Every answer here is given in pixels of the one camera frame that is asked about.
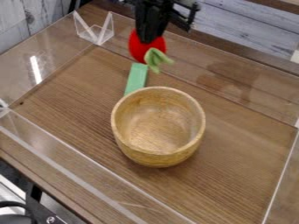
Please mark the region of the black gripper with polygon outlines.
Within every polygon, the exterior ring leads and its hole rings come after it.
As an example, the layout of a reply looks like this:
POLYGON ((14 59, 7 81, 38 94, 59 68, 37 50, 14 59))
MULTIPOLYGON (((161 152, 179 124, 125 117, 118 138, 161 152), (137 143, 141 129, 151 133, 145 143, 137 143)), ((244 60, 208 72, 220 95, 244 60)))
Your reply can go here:
POLYGON ((170 21, 179 20, 179 27, 189 32, 202 9, 197 0, 125 0, 125 3, 135 6, 135 30, 147 44, 163 36, 170 21), (183 15, 175 9, 177 5, 190 14, 183 15))

